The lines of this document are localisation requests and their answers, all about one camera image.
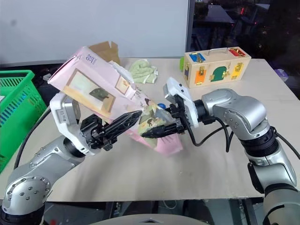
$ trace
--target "pink cardboard box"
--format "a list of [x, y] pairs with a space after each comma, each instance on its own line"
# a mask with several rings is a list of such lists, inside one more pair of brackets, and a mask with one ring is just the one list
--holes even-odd
[[174, 123], [174, 119], [89, 47], [76, 52], [48, 83], [108, 123], [124, 113], [142, 110], [139, 121], [126, 134], [165, 155], [182, 150], [178, 134], [158, 139], [140, 136], [152, 127]]

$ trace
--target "white wall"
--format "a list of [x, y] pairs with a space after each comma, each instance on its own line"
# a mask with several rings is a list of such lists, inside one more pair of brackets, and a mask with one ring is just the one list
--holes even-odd
[[65, 60], [112, 40], [121, 57], [179, 57], [188, 0], [0, 0], [0, 62]]

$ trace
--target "green plastic basket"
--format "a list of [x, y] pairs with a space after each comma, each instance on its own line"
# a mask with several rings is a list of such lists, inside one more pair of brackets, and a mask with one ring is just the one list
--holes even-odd
[[30, 70], [0, 71], [0, 173], [46, 109]]

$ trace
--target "beige table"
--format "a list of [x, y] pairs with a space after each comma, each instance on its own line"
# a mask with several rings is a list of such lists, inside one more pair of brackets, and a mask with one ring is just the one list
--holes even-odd
[[[135, 59], [123, 60], [128, 67]], [[179, 59], [151, 59], [158, 68], [155, 84], [140, 85], [157, 103], [164, 100], [163, 85], [173, 76], [179, 82]], [[300, 102], [265, 60], [251, 60], [241, 81], [190, 90], [193, 99], [218, 88], [231, 88], [240, 95], [253, 96], [264, 103], [271, 125], [300, 151]], [[82, 118], [90, 111], [81, 108]], [[194, 129], [197, 141], [220, 127], [218, 123]], [[60, 134], [52, 115], [36, 129], [24, 150], [21, 164], [28, 162], [42, 146]], [[121, 135], [114, 148], [102, 151], [57, 181], [49, 201], [128, 201], [162, 199], [241, 198], [261, 196], [253, 187], [247, 170], [248, 159], [236, 137], [225, 152], [224, 132], [218, 132], [202, 147], [194, 147], [189, 136], [181, 137], [184, 150], [165, 157]], [[283, 144], [300, 181], [300, 162]], [[0, 198], [12, 172], [16, 154], [0, 175]]]

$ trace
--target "wooden toy box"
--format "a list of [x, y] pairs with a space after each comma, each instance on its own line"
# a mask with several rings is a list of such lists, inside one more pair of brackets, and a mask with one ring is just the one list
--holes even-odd
[[239, 47], [184, 53], [183, 75], [189, 88], [240, 80], [251, 56]]

